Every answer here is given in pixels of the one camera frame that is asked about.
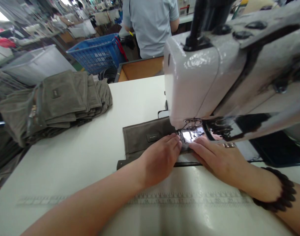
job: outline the sewing machine knob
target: sewing machine knob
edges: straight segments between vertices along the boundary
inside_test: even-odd
[[[216,26],[213,29],[212,34],[225,35],[225,34],[231,33],[231,31],[232,31],[232,27],[225,24],[225,25]]]
[[[253,21],[245,26],[245,28],[261,30],[267,28],[268,24],[265,21]]]
[[[233,32],[233,37],[236,38],[236,39],[247,39],[250,36],[253,36],[253,34],[249,31]]]

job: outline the blue plastic basket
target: blue plastic basket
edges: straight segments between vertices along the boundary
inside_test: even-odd
[[[66,53],[73,56],[86,71],[95,75],[106,68],[118,68],[120,63],[126,61],[120,47],[116,33],[82,41]]]

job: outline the fabric label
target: fabric label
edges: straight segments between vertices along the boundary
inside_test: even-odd
[[[148,138],[148,142],[153,142],[159,140],[161,136],[159,133],[155,133],[155,134],[148,134],[147,138]]]
[[[52,91],[52,98],[60,97],[59,90],[56,88]]]

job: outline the left hand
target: left hand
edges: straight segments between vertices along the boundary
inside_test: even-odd
[[[144,188],[156,185],[169,176],[181,148],[180,137],[173,133],[161,138],[145,150],[135,161],[142,175]]]

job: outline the white sewing machine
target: white sewing machine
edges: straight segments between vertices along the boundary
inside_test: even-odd
[[[191,32],[165,44],[171,124],[231,143],[300,123],[300,1],[227,23],[233,1],[210,2],[197,0]],[[259,113],[271,118],[234,133],[237,117]]]

